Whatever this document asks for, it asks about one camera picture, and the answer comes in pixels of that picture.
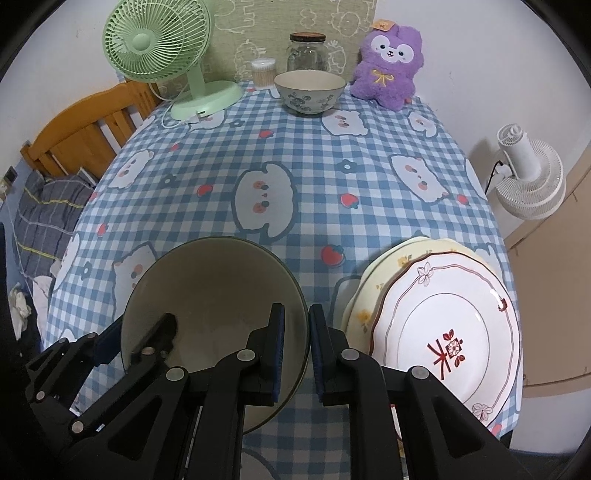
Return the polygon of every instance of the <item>wallpaper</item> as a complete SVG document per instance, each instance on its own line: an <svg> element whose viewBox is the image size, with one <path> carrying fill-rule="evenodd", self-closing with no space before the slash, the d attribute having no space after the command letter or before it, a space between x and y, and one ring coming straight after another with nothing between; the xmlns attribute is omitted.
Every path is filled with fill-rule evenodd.
<svg viewBox="0 0 591 480"><path fill-rule="evenodd" d="M249 80L249 62L277 59L285 71L290 33L326 34L329 71L349 80L357 65L359 44L371 29L376 0L212 0L215 28L202 60L205 79ZM165 84L172 95L184 76Z"/></svg>

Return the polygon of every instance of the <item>checkered tablecloth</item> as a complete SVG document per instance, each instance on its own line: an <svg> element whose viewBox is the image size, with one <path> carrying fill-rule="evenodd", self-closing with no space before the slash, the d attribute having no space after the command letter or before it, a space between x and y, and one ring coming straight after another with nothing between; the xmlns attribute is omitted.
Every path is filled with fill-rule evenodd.
<svg viewBox="0 0 591 480"><path fill-rule="evenodd" d="M329 323L339 286L416 235L477 250L502 270L516 304L491 209L433 111L414 99L391 112L348 90L336 108L296 116L273 92L246 88L225 112L164 129L159 107L82 213L51 298L46 346L67 329L75 338L101 332L156 258L209 235L248 238L271 250L308 304L324 306ZM87 408L122 374L119 359L95 369L75 406ZM283 479L346 479L348 411L321 407L313 385L309 366L295 397L244 445ZM497 436L514 428L521 388L518 375L491 424Z"/></svg>

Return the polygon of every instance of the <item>wooden cabinet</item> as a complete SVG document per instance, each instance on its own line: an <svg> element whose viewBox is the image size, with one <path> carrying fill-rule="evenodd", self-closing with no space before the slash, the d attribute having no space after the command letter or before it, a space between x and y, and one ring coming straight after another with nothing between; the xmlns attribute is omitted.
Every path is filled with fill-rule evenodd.
<svg viewBox="0 0 591 480"><path fill-rule="evenodd" d="M591 374L591 175L509 250L526 385Z"/></svg>

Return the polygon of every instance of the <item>stuffed animal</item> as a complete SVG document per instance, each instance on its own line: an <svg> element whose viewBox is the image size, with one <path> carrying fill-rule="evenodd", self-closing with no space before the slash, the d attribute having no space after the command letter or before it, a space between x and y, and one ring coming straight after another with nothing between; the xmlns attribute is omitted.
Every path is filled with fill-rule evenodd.
<svg viewBox="0 0 591 480"><path fill-rule="evenodd" d="M413 27L394 25L373 30L361 44L361 63L353 72L351 95L375 99L398 111L415 94L413 78L424 64L421 34Z"/></svg>

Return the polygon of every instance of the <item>stack of plates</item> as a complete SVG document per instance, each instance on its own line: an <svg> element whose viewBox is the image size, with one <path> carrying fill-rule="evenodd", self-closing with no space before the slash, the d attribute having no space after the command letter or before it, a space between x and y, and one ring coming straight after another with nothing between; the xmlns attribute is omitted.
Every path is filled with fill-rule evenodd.
<svg viewBox="0 0 591 480"><path fill-rule="evenodd" d="M453 240L413 238L375 260L342 329L381 365L428 368L486 426L515 382L519 327L500 273Z"/></svg>

